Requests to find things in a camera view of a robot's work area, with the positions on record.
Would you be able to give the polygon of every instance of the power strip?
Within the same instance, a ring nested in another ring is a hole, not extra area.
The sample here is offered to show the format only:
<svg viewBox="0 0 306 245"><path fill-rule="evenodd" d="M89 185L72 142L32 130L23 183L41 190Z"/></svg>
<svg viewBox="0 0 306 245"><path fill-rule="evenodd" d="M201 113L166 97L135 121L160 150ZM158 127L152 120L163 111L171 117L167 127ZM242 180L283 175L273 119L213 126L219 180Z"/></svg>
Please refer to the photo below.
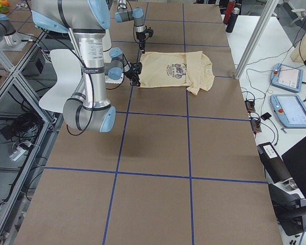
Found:
<svg viewBox="0 0 306 245"><path fill-rule="evenodd" d="M28 140L24 141L23 143L20 143L17 146L16 151L14 151L13 154L9 156L9 158L12 161L17 161L26 151L30 149L31 145L32 143Z"/></svg>

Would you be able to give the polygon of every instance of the bottle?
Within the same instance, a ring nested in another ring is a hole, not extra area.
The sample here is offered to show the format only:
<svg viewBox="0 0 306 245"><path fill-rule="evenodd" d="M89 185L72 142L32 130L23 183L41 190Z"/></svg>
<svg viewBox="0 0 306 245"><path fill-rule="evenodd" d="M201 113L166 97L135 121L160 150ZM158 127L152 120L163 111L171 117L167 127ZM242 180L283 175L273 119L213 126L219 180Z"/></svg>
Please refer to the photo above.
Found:
<svg viewBox="0 0 306 245"><path fill-rule="evenodd" d="M224 14L224 19L223 19L224 24L228 24L230 15L235 7L235 3L236 3L236 0L229 0L228 5L226 7L225 14Z"/></svg>
<svg viewBox="0 0 306 245"><path fill-rule="evenodd" d="M240 12L240 9L235 7L233 12L230 15L230 19L228 21L228 25L227 25L227 27L225 29L226 32L228 32L228 33L233 32L233 29L235 27L235 23L236 23L237 17L239 15L239 12Z"/></svg>

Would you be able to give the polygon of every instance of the white label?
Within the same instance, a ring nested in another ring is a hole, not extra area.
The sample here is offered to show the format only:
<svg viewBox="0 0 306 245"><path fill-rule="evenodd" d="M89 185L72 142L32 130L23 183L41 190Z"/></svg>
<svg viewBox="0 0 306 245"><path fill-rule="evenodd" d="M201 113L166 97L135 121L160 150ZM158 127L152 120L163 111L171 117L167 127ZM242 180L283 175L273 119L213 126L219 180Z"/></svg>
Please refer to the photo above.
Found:
<svg viewBox="0 0 306 245"><path fill-rule="evenodd" d="M80 43L80 51L83 60L102 60L103 45L102 42L82 42Z"/></svg>
<svg viewBox="0 0 306 245"><path fill-rule="evenodd" d="M270 145L263 146L266 154L269 156L269 158L275 158L277 157L277 154L275 153L274 149Z"/></svg>

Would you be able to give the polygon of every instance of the black connector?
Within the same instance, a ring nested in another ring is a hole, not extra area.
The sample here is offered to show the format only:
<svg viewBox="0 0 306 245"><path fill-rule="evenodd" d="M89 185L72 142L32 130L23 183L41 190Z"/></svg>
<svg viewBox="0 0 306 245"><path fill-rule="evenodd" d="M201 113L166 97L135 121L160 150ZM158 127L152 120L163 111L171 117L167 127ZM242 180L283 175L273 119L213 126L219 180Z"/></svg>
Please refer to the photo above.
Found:
<svg viewBox="0 0 306 245"><path fill-rule="evenodd" d="M251 125L251 129L253 130L254 134L262 132L260 119L257 120L257 119L252 118L250 120L250 125Z"/></svg>
<svg viewBox="0 0 306 245"><path fill-rule="evenodd" d="M271 117L272 115L268 112L264 113L262 116L261 116L261 119L263 120L267 120Z"/></svg>
<svg viewBox="0 0 306 245"><path fill-rule="evenodd" d="M246 100L245 101L245 106L246 106L246 110L247 110L248 113L256 112L255 111L255 102L254 101Z"/></svg>

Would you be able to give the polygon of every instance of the power adapter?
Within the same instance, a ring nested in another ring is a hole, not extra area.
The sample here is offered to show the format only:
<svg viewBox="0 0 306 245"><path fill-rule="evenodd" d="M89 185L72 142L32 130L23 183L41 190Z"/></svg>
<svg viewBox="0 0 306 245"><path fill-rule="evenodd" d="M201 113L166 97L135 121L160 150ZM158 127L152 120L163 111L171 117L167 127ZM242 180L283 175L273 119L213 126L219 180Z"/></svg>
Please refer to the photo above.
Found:
<svg viewBox="0 0 306 245"><path fill-rule="evenodd" d="M263 120L267 120L271 117L272 115L268 112L264 113L262 116L261 116L261 119Z"/></svg>

